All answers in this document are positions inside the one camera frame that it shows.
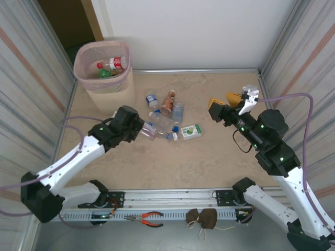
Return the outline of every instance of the pliers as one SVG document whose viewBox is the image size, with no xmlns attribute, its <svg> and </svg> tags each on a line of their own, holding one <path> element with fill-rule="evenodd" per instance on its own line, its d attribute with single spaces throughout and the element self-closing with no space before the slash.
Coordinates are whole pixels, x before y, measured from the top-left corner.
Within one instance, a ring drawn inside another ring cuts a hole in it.
<svg viewBox="0 0 335 251">
<path fill-rule="evenodd" d="M 143 218 L 146 218 L 146 217 L 151 216 L 151 215 L 164 216 L 164 214 L 162 214 L 160 212 L 149 212 L 149 213 L 144 213 L 141 216 L 128 215 L 128 216 L 125 217 L 125 219 L 130 220 L 130 221 L 142 221 L 142 224 L 145 224 L 149 227 L 161 227 L 161 226 L 163 226 L 162 223 L 160 223 L 160 224 L 150 223 L 150 222 L 143 219 Z"/>
</svg>

